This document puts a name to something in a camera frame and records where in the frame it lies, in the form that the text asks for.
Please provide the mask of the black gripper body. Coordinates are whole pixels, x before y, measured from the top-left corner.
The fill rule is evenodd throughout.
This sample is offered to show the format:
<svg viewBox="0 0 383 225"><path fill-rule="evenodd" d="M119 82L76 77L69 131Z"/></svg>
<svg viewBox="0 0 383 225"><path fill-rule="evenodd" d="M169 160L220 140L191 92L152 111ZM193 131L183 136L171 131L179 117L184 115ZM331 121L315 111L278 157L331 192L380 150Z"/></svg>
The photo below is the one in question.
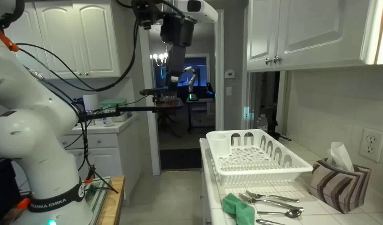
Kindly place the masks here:
<svg viewBox="0 0 383 225"><path fill-rule="evenodd" d="M174 46L190 46L193 40L195 20L190 17L179 17L174 15L166 15L162 18L160 30L160 37L164 42Z"/></svg>

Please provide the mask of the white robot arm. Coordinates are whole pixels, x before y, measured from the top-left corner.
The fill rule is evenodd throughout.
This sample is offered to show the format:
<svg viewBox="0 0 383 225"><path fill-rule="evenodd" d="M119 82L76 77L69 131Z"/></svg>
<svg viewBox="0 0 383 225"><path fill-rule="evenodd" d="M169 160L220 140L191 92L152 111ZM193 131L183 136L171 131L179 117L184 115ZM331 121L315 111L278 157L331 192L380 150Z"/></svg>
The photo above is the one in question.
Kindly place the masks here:
<svg viewBox="0 0 383 225"><path fill-rule="evenodd" d="M91 225L75 157L60 138L82 118L45 87L14 55L4 30L24 13L24 0L0 0L0 156L15 160L30 186L30 203L12 225ZM185 48L198 22L215 22L218 11L205 0L131 0L137 27L161 23L170 45L167 90L183 73Z"/></svg>

